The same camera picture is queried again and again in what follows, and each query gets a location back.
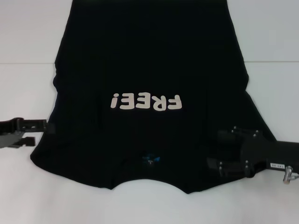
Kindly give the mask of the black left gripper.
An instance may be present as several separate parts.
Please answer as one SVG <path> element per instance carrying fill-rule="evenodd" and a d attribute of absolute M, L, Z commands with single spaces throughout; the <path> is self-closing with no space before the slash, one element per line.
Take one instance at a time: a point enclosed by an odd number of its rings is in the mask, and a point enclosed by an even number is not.
<path fill-rule="evenodd" d="M 26 133 L 55 133 L 55 126 L 46 119 L 14 118 L 0 122 L 0 148 L 34 147 L 35 137 L 23 138 Z"/>

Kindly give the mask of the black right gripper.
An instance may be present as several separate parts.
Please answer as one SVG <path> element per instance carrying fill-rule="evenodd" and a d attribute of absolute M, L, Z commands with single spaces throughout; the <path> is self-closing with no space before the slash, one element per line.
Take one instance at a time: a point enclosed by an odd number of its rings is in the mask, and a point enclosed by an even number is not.
<path fill-rule="evenodd" d="M 271 169 L 284 172 L 284 177 L 299 176 L 299 144 L 295 142 L 268 141 L 258 135 L 257 129 L 234 126 L 217 132 L 218 142 L 243 142 L 242 164 L 207 158 L 210 169 L 220 177 L 254 177 L 261 170 Z"/>

